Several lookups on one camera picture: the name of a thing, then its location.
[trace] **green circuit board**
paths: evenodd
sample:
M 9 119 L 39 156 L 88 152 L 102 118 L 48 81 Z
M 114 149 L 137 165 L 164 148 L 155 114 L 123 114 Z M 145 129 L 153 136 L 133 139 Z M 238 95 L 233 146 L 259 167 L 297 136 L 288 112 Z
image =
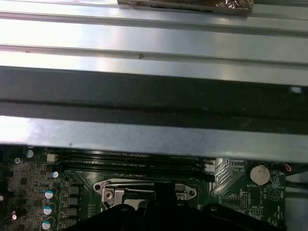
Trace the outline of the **green circuit board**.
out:
M 197 191 L 188 201 L 192 207 L 219 203 L 274 226 L 284 224 L 281 163 L 15 146 L 2 147 L 1 154 L 1 182 L 12 195 L 5 206 L 0 203 L 0 230 L 64 230 L 100 213 L 102 196 L 93 185 L 117 178 L 182 183 Z M 259 165 L 270 172 L 262 186 L 248 172 Z M 27 214 L 9 219 L 21 208 Z

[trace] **electrolytic capacitor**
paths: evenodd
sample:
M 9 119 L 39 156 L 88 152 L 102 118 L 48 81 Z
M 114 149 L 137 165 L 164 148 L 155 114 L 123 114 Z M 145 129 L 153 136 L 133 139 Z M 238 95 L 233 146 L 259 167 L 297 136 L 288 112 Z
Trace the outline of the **electrolytic capacitor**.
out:
M 51 189 L 48 189 L 46 192 L 45 192 L 45 197 L 47 199 L 52 199 L 54 196 L 56 196 L 58 193 L 58 190 L 57 188 L 53 187 Z
M 58 176 L 59 176 L 59 173 L 57 171 L 51 173 L 52 178 L 57 178 Z
M 50 215 L 52 212 L 54 212 L 57 208 L 57 205 L 55 203 L 49 203 L 44 209 L 43 212 L 45 215 Z
M 13 211 L 12 212 L 12 216 L 11 216 L 11 219 L 12 221 L 15 221 L 19 218 L 22 218 L 24 215 L 26 215 L 28 213 L 28 210 L 25 209 L 25 208 L 22 208 L 22 209 L 18 209 L 16 211 Z
M 32 150 L 26 151 L 26 157 L 27 158 L 32 158 L 34 156 L 34 152 Z
M 52 226 L 54 225 L 55 223 L 55 218 L 54 217 L 48 217 L 47 220 L 45 220 L 43 223 L 42 223 L 42 228 L 44 230 L 49 230 L 52 228 Z

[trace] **metal sheet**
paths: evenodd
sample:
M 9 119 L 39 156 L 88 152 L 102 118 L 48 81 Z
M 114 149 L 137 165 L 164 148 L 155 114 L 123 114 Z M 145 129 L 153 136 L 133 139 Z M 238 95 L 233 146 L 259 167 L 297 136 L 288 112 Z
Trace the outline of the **metal sheet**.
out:
M 85 70 L 111 73 L 135 73 L 170 77 L 207 78 L 246 82 L 268 82 L 306 86 L 308 71 L 301 67 L 286 69 L 283 65 L 224 64 L 164 62 L 154 60 L 120 59 L 0 51 L 0 64 L 64 70 Z
M 300 135 L 6 116 L 0 126 L 5 144 L 308 162 L 308 137 Z
M 0 44 L 308 63 L 306 38 L 7 19 L 0 30 Z
M 307 182 L 308 172 L 288 176 L 293 182 Z M 286 226 L 291 231 L 306 231 L 308 226 L 307 208 L 308 191 L 304 189 L 286 188 Z
M 264 7 L 256 6 L 253 17 L 238 17 L 233 15 L 215 15 L 204 13 L 188 13 L 188 12 L 170 12 L 170 11 L 150 11 L 150 10 L 134 10 L 134 9 L 119 9 L 112 6 L 95 7 L 95 6 L 80 6 L 80 5 L 59 5 L 46 3 L 30 3 L 30 2 L 11 2 L 0 1 L 0 15 L 10 13 L 11 17 L 16 18 L 31 18 L 31 19 L 52 19 L 53 21 L 76 21 L 76 22 L 92 22 L 96 24 L 105 24 L 106 22 L 114 22 L 115 24 L 127 24 L 128 20 L 132 24 L 138 24 L 141 27 L 146 27 L 144 24 L 149 21 L 152 25 L 155 23 L 173 23 L 171 26 L 176 26 L 175 23 L 187 24 L 188 29 L 194 26 L 227 26 L 227 27 L 242 27 L 256 29 L 272 29 L 272 30 L 287 30 L 287 31 L 308 31 L 308 26 L 305 21 L 298 19 L 308 18 L 308 9 L 296 8 L 295 12 L 289 13 L 290 9 L 280 7 L 275 9 L 276 13 L 279 10 L 279 18 L 264 17 L 270 13 L 275 13 L 275 10 L 265 11 Z M 289 13 L 284 18 L 281 13 Z
M 68 5 L 0 1 L 0 65 L 308 86 L 307 8 L 255 4 L 238 17 L 56 3 Z
M 48 2 L 60 4 L 75 4 L 75 5 L 117 5 L 116 0 L 12 0 L 12 1 L 27 1 L 27 2 Z M 281 5 L 281 6 L 307 6 L 307 0 L 255 0 L 254 4 L 266 5 Z

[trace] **screw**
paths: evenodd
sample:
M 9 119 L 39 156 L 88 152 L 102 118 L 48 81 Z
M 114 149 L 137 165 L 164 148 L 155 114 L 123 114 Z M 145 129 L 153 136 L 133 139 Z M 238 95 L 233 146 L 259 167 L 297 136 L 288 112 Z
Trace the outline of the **screw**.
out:
M 210 210 L 211 210 L 211 211 L 218 211 L 218 208 L 217 208 L 216 206 L 212 205 L 212 206 L 210 207 Z
M 20 158 L 15 158 L 14 159 L 15 164 L 20 164 L 22 162 L 22 160 Z
M 112 192 L 108 191 L 108 192 L 106 193 L 106 198 L 111 199 L 112 197 L 113 197 Z
M 194 191 L 193 190 L 190 190 L 189 191 L 189 196 L 193 196 L 194 195 Z

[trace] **black memory slot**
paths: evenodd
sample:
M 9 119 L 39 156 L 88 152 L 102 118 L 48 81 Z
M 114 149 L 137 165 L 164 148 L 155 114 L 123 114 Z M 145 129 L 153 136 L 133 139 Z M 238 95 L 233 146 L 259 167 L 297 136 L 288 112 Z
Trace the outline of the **black memory slot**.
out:
M 207 175 L 202 171 L 196 170 L 183 170 L 183 169 L 151 169 L 147 167 L 136 168 L 136 167 L 112 167 L 112 166 L 102 166 L 96 164 L 82 164 L 82 163 L 69 163 L 62 162 L 58 164 L 59 170 L 83 170 L 83 171 L 103 171 L 119 174 L 129 174 L 129 175 L 152 175 L 152 176 L 163 176 L 168 178 L 181 179 L 183 178 L 195 178 L 201 179 L 208 182 L 214 182 L 214 176 Z
M 161 166 L 170 167 L 179 166 L 181 168 L 193 168 L 202 170 L 203 169 L 203 159 L 197 157 L 182 157 L 178 158 L 175 156 L 156 156 L 156 155 L 146 155 L 146 157 L 130 156 L 130 155 L 118 155 L 116 154 L 85 154 L 85 153 L 68 153 L 61 154 L 59 161 L 101 161 L 101 162 L 113 162 L 113 163 L 126 163 L 128 165 L 147 165 L 147 166 Z

